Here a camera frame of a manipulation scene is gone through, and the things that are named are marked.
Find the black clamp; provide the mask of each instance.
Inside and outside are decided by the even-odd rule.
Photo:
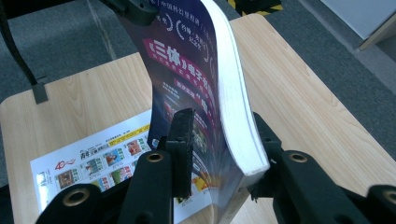
[[[279,223],[394,223],[396,187],[372,186],[367,197],[343,189],[313,157],[284,151],[271,128],[254,116],[271,168],[250,189],[251,198],[274,198]]]
[[[101,0],[117,15],[136,25],[150,25],[158,14],[158,9],[145,0]]]

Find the thick book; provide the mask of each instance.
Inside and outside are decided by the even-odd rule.
[[[192,170],[210,191],[213,222],[230,222],[269,168],[232,29],[212,0],[148,2],[159,11],[149,26],[119,17],[152,81],[148,145],[155,149],[173,115],[192,107]]]

